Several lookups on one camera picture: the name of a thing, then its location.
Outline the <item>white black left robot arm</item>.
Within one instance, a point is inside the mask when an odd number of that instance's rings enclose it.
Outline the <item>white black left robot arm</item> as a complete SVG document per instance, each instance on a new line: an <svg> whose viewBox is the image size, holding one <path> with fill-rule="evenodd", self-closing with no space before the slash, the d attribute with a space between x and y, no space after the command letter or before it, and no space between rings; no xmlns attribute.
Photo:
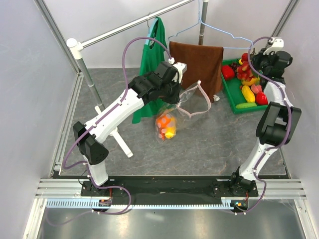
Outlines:
<svg viewBox="0 0 319 239"><path fill-rule="evenodd" d="M109 151L103 142L128 116L148 103L161 99L165 103L177 104L185 63L160 62L155 71L136 76L111 105L85 124L73 126L76 145L88 164L89 174L94 180L92 190L99 196L109 192L108 173L105 160Z"/></svg>

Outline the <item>red toy cherries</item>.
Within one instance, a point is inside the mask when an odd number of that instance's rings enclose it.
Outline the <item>red toy cherries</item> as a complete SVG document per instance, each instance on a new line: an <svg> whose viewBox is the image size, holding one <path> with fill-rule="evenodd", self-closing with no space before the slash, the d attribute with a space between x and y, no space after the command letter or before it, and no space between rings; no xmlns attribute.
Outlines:
<svg viewBox="0 0 319 239"><path fill-rule="evenodd" d="M254 77L248 62L248 53L242 54L241 59L239 60L239 66L237 67L236 71L237 78L242 81L248 82Z"/></svg>

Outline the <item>red toy chili pepper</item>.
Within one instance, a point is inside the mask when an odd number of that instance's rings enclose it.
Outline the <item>red toy chili pepper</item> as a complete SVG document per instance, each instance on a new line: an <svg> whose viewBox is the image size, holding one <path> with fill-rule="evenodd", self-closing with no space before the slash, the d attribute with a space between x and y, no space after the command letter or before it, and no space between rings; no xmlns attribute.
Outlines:
<svg viewBox="0 0 319 239"><path fill-rule="evenodd" d="M159 128L159 138L161 140L165 140L166 139L165 133L166 133L166 128Z"/></svg>

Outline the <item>orange toy fruit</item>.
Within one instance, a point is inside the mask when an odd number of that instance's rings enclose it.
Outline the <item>orange toy fruit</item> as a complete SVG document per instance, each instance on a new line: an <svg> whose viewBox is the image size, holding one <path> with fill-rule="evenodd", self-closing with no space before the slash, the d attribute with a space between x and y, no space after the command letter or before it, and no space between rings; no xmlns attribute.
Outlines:
<svg viewBox="0 0 319 239"><path fill-rule="evenodd" d="M166 128L171 122L171 116L169 114L161 115L156 119L156 126L159 129Z"/></svg>

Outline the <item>yellow toy corn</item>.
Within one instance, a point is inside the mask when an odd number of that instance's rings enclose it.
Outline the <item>yellow toy corn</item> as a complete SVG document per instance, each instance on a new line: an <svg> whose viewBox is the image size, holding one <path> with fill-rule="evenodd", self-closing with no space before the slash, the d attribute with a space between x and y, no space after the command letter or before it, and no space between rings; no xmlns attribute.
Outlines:
<svg viewBox="0 0 319 239"><path fill-rule="evenodd" d="M241 88L241 92L245 98L245 100L248 102L248 103L254 103L255 102L255 94L252 92L251 88L247 85L244 85L242 88Z"/></svg>
<svg viewBox="0 0 319 239"><path fill-rule="evenodd" d="M170 122L166 125L166 132L164 133L167 139L171 139L176 135L176 119L170 118Z"/></svg>

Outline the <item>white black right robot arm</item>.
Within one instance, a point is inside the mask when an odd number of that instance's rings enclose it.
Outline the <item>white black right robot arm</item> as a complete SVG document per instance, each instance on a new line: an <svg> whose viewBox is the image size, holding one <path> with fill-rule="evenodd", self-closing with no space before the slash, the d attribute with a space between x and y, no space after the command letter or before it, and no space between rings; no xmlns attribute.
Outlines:
<svg viewBox="0 0 319 239"><path fill-rule="evenodd" d="M251 63L263 80L263 92L268 99L256 129L257 142L247 160L232 173L228 190L234 196L256 196L256 180L269 157L287 144L302 114L289 101L283 78L285 68L291 65L292 56L282 50L267 53L263 48L251 56Z"/></svg>

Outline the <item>green toy cucumber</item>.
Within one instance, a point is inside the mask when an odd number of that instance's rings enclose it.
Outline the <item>green toy cucumber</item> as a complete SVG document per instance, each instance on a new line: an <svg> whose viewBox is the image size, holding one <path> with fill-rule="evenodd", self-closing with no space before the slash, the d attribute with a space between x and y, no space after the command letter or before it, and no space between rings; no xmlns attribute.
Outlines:
<svg viewBox="0 0 319 239"><path fill-rule="evenodd" d="M246 108L253 108L256 107L257 104L255 102L246 102L246 103L240 103L236 105L236 109L246 109Z"/></svg>

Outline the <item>red toy apple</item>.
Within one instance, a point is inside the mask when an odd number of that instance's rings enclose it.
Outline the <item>red toy apple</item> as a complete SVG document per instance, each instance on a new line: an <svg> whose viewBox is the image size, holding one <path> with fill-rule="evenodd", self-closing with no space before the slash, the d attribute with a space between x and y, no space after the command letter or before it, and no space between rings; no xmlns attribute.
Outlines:
<svg viewBox="0 0 319 239"><path fill-rule="evenodd" d="M259 92L259 93L255 96L255 102L256 102L258 105L267 105L267 104L268 104L267 96L266 96L263 92Z"/></svg>

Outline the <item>clear pink-dotted zip bag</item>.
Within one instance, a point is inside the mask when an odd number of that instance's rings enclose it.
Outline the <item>clear pink-dotted zip bag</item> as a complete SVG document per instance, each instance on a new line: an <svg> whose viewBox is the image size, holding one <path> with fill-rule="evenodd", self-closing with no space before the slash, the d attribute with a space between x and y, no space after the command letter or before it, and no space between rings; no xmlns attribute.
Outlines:
<svg viewBox="0 0 319 239"><path fill-rule="evenodd" d="M176 133L184 128L194 125L202 117L206 116L211 109L211 101L202 88L202 82L198 80L179 94L179 102L175 105L164 104L156 119L169 114L176 119ZM161 143L166 140L159 138L159 128L155 125L156 140Z"/></svg>

